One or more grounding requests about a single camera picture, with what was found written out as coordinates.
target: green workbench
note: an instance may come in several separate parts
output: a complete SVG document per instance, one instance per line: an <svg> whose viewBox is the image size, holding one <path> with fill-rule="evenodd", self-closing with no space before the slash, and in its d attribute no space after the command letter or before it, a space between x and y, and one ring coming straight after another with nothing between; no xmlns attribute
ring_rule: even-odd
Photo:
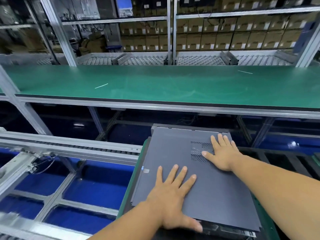
<svg viewBox="0 0 320 240"><path fill-rule="evenodd" d="M4 66L24 97L320 108L320 67Z"/></svg>

